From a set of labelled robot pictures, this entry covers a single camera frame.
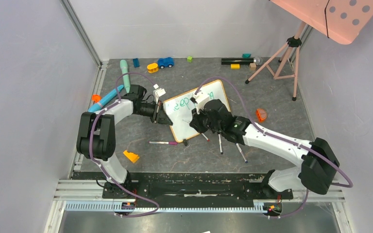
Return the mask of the white board orange frame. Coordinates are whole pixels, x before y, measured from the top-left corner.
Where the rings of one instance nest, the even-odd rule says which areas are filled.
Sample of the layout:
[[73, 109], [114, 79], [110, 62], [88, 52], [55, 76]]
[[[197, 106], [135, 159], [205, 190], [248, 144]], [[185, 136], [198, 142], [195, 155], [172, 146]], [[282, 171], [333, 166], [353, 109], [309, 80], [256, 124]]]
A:
[[[207, 93], [211, 100], [219, 99], [225, 104], [228, 110], [231, 110], [221, 80], [209, 82], [203, 85], [200, 90]], [[182, 119], [187, 121], [192, 120], [191, 111], [195, 108], [195, 105], [190, 98], [195, 91], [196, 89], [192, 89], [163, 102], [163, 108], [173, 122], [170, 129], [174, 136], [174, 140], [178, 143], [182, 143], [185, 139], [189, 140], [190, 138], [199, 135], [199, 133], [190, 127], [189, 124], [182, 121]]]

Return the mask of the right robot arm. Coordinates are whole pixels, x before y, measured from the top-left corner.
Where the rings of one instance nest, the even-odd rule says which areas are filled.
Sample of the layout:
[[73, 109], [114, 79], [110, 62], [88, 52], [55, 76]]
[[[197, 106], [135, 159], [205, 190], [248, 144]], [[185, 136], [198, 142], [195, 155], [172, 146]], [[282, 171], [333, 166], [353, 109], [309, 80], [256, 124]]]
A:
[[261, 185], [265, 197], [274, 198], [295, 188], [325, 195], [332, 186], [339, 161], [326, 140], [301, 140], [268, 131], [246, 117], [232, 115], [220, 100], [210, 100], [202, 108], [192, 109], [191, 114], [189, 125], [199, 133], [218, 133], [231, 143], [265, 150], [295, 165], [267, 173]]

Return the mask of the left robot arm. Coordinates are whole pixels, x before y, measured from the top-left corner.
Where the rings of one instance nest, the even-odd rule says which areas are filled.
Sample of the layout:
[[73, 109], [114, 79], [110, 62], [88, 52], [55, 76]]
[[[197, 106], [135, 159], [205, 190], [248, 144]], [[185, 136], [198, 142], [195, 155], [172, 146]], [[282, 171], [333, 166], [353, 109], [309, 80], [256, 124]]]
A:
[[147, 102], [146, 88], [131, 85], [129, 93], [108, 107], [96, 112], [84, 112], [80, 118], [77, 135], [77, 152], [95, 163], [110, 183], [116, 183], [114, 191], [122, 198], [133, 192], [133, 184], [127, 181], [128, 171], [115, 154], [115, 125], [131, 115], [148, 117], [152, 123], [173, 125], [160, 100]]

